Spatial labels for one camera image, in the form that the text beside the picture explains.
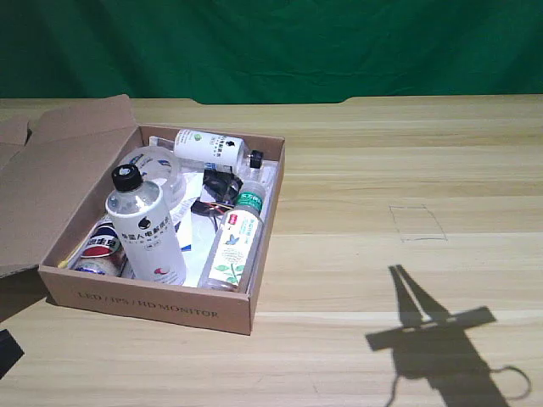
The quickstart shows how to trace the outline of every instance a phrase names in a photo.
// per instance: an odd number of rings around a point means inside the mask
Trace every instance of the cardboard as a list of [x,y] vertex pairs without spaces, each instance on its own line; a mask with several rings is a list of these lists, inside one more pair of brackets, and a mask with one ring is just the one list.
[[17,123],[0,125],[9,134],[0,141],[10,141],[0,151],[11,154],[0,169],[0,270],[39,265],[58,305],[250,334],[283,179],[284,139],[221,132],[242,137],[279,163],[249,289],[223,293],[56,268],[104,213],[120,158],[150,136],[173,140],[178,128],[136,125],[125,95],[45,113],[25,146],[13,143],[21,141]]

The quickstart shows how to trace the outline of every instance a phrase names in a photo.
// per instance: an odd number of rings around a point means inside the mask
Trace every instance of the plastic lid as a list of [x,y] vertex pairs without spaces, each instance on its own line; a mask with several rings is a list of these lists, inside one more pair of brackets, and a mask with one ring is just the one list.
[[264,153],[258,150],[251,151],[249,156],[249,167],[260,168],[262,166],[262,160],[264,159]]
[[169,209],[174,209],[185,193],[179,159],[167,148],[149,146],[136,148],[120,162],[134,164],[144,181],[158,184],[164,192]]
[[119,165],[111,172],[113,185],[119,192],[129,192],[143,183],[142,175],[134,164]]

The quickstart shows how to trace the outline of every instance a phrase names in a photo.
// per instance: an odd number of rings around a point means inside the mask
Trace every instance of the white plastic bottle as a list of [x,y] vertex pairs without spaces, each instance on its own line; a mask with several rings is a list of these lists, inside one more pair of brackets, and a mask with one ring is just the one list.
[[173,151],[182,159],[182,165],[230,172],[237,176],[249,168],[255,155],[262,160],[262,153],[249,151],[241,138],[189,129],[181,129],[177,133]]
[[261,160],[253,160],[236,206],[223,215],[199,287],[247,291],[264,226],[260,212],[266,189],[259,183],[260,166]]
[[186,266],[162,189],[143,181],[133,164],[111,173],[115,190],[105,208],[139,280],[183,284]]

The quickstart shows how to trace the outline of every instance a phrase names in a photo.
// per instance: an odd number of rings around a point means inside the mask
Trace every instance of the green label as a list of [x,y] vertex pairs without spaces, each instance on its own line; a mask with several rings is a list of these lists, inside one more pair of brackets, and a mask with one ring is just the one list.
[[262,198],[256,195],[254,192],[241,192],[236,201],[236,205],[252,206],[258,213],[262,210]]

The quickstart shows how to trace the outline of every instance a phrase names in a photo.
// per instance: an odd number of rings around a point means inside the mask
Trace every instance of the green backdrop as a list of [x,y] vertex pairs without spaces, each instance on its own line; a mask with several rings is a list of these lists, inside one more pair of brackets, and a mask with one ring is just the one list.
[[543,93],[543,0],[3,0],[0,98]]

